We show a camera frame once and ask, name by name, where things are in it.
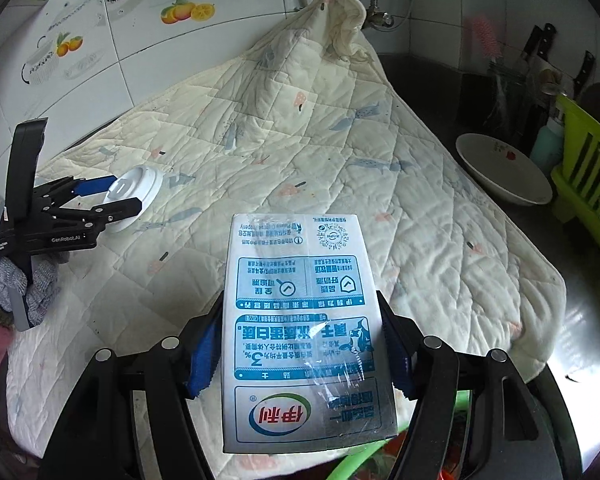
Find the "gloved hand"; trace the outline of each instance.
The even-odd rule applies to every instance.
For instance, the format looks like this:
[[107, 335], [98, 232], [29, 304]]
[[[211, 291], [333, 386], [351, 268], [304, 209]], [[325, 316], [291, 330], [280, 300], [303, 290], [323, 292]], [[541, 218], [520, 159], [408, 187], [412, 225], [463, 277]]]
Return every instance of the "gloved hand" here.
[[0, 258], [0, 325], [13, 324], [13, 309], [8, 290], [14, 288], [26, 300], [31, 325], [39, 325], [49, 305], [58, 295], [58, 264], [68, 262], [68, 253], [41, 254], [32, 257], [33, 283], [8, 258]]

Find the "white and blue box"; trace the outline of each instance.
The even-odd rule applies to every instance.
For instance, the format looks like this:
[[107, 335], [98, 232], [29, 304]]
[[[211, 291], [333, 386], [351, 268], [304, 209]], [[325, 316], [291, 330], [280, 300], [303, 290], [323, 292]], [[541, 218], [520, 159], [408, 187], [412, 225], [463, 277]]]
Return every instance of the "white and blue box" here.
[[397, 433], [355, 215], [235, 215], [223, 323], [224, 452], [320, 451]]

